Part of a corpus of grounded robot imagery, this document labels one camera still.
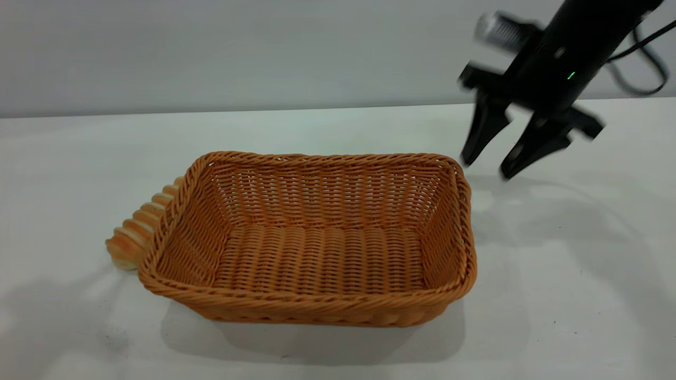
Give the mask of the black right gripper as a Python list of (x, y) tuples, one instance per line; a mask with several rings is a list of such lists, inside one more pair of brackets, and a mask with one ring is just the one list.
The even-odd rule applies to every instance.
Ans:
[(604, 32), (476, 32), (485, 45), (514, 53), (503, 73), (469, 63), (459, 77), (476, 90), (475, 111), (461, 159), (471, 165), (510, 123), (506, 110), (517, 104), (531, 117), (517, 143), (501, 163), (504, 179), (571, 144), (573, 128), (594, 139), (602, 125), (573, 107), (606, 61)]

